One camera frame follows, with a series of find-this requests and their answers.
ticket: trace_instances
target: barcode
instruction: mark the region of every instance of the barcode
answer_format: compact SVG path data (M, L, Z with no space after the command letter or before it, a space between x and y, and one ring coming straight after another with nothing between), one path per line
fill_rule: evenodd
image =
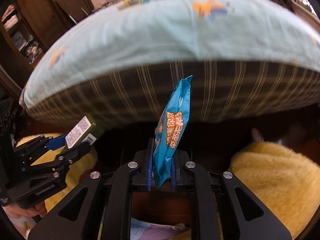
M77 123L77 125L66 136L66 144L68 149L77 143L77 141L84 135L90 126L91 123L86 116L83 117L79 123Z
M97 140L97 138L95 138L91 133L89 133L82 142L88 142L90 143L90 145L92 145L95 141Z

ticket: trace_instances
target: blue plastic wrapper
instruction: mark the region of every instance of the blue plastic wrapper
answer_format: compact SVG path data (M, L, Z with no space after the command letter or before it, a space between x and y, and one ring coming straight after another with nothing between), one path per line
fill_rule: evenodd
M153 177L157 188L170 175L171 157L189 121L191 79L192 76L188 76L177 84L155 130L156 149L153 153Z

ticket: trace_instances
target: light blue bed sheet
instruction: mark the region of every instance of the light blue bed sheet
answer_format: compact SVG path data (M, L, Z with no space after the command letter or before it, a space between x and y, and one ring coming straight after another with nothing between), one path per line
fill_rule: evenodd
M265 60L320 72L319 41L313 28L269 0L153 0L121 11L112 6L47 51L24 101L32 108L94 77L174 60Z

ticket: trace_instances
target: yellow furry blanket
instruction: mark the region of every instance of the yellow furry blanket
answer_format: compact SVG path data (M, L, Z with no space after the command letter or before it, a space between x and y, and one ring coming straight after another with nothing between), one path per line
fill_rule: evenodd
M61 134L57 134L57 133L45 134L45 137L52 136L55 138L60 135ZM19 146L25 142L28 142L38 136L39 135L32 135L32 136L25 137L21 141L19 141L17 146ZM46 152L36 162L34 162L33 165L53 161L55 159L56 155L58 155L62 151L62 149L63 149L63 147L61 147L55 151ZM96 150L92 147L90 150L90 153L86 154L79 161L77 161L69 166L70 170L67 172L67 175L66 175L67 187L64 190L58 192L57 194L55 194L45 200L45 206L46 206L48 212L79 183L80 176L85 171L92 169L95 166L97 160L98 160L98 154L97 154Z
M288 228L295 239L320 205L320 168L270 142L252 143L235 154L232 171ZM170 240L189 240L190 231Z

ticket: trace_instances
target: metal bolt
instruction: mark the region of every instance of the metal bolt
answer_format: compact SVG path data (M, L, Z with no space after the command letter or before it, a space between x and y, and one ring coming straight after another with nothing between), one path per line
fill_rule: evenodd
M128 163L128 167L131 168L131 169L134 169L134 168L138 167L138 163L136 163L136 162L129 162L129 163Z
M98 172L98 171L93 171L93 172L91 172L91 174L90 174L90 178L91 179L97 179L97 178L99 178L100 177L100 173Z
M230 171L225 171L223 173L223 177L225 177L226 179L231 179L233 177L233 175Z
M196 166L196 164L194 162L186 162L186 166L188 168L194 168Z

